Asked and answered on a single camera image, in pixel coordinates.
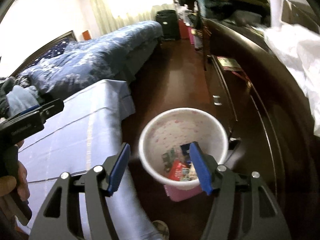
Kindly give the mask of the person's left hand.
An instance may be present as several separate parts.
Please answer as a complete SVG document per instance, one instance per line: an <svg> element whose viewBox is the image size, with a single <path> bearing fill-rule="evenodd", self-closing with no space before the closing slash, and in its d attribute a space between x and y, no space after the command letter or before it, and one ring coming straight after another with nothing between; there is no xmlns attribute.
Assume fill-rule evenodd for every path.
<svg viewBox="0 0 320 240"><path fill-rule="evenodd" d="M3 197L9 194L11 191L13 191L17 187L17 192L21 200L24 202L28 200L30 197L30 191L29 191L28 182L27 182L28 172L25 166L20 161L18 161L17 163L18 163L17 179L13 176L1 177L0 196Z"/></svg>

